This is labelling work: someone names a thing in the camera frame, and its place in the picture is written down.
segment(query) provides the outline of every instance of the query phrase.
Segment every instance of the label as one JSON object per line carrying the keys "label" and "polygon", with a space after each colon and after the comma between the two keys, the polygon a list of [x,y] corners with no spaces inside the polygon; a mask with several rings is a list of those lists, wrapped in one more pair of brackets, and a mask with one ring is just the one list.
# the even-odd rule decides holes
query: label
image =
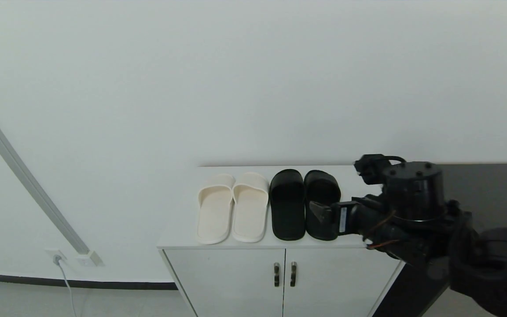
{"label": "label", "polygon": [[340,233],[345,232],[345,223],[348,220],[348,208],[342,207],[342,214],[340,214]]}

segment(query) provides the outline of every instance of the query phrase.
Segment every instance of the cabinet top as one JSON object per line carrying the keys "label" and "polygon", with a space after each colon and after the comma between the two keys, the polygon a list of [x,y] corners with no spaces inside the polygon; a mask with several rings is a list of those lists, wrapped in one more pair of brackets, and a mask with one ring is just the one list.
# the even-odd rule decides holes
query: cabinet top
{"label": "cabinet top", "polygon": [[221,243],[204,245],[195,239],[197,230],[197,214],[199,211],[198,192],[205,181],[214,175],[227,173],[237,178],[248,171],[255,171],[263,175],[268,182],[273,176],[283,169],[296,169],[304,175],[313,169],[325,171],[333,175],[342,191],[342,201],[351,200],[352,196],[364,196],[366,194],[378,195],[380,185],[366,185],[357,175],[352,165],[328,165],[328,166],[220,166],[201,167],[189,171],[188,179],[181,184],[187,183],[180,188],[177,197],[167,203],[170,207],[171,219],[161,228],[161,235],[157,243],[158,249],[287,249],[304,247],[365,247],[360,235],[340,236],[334,241],[321,241],[312,238],[308,233],[302,239],[296,241],[283,241],[275,237],[272,229],[271,207],[268,207],[266,217],[265,235],[257,243],[244,243],[233,239],[229,233]]}

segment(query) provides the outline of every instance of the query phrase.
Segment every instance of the floor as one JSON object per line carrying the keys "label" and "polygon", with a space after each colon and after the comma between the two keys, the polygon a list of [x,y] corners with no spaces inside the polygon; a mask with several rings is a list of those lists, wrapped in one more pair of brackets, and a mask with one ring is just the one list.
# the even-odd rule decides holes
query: floor
{"label": "floor", "polygon": [[[192,317],[177,291],[74,288],[78,317]],[[0,317],[72,317],[65,287],[0,282]],[[423,317],[493,317],[472,299],[445,291]]]}

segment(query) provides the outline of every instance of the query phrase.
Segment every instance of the slipper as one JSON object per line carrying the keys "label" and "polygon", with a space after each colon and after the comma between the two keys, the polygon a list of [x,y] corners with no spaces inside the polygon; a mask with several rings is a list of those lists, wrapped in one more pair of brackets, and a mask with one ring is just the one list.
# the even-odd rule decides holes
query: slipper
{"label": "slipper", "polygon": [[197,241],[214,244],[223,241],[230,233],[232,213],[232,186],[234,177],[219,174],[209,179],[199,191]]}
{"label": "slipper", "polygon": [[254,172],[242,174],[232,188],[234,225],[232,236],[241,242],[258,242],[265,233],[269,183]]}
{"label": "slipper", "polygon": [[311,170],[304,176],[304,187],[306,188],[306,232],[312,237],[330,241],[338,237],[331,223],[320,223],[318,218],[310,211],[310,201],[329,206],[337,203],[342,198],[342,192],[336,179],[321,170]]}
{"label": "slipper", "polygon": [[277,173],[270,186],[273,233],[285,241],[304,237],[304,183],[294,169]]}

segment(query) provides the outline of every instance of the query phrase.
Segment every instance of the electrical outlet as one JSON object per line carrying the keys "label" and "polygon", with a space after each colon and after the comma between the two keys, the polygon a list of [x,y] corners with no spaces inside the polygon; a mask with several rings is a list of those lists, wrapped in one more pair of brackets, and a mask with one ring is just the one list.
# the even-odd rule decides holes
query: electrical outlet
{"label": "electrical outlet", "polygon": [[44,251],[46,252],[46,254],[50,255],[50,257],[52,259],[54,259],[54,255],[60,255],[60,257],[62,257],[62,260],[63,261],[66,261],[67,258],[66,256],[64,255],[64,253],[62,253],[62,251],[60,251],[59,249],[51,249],[51,248],[48,248],[48,249],[44,249]]}
{"label": "electrical outlet", "polygon": [[90,251],[90,253],[78,255],[76,256],[76,259],[81,266],[87,267],[96,267],[102,263],[101,258],[99,258],[95,251]]}

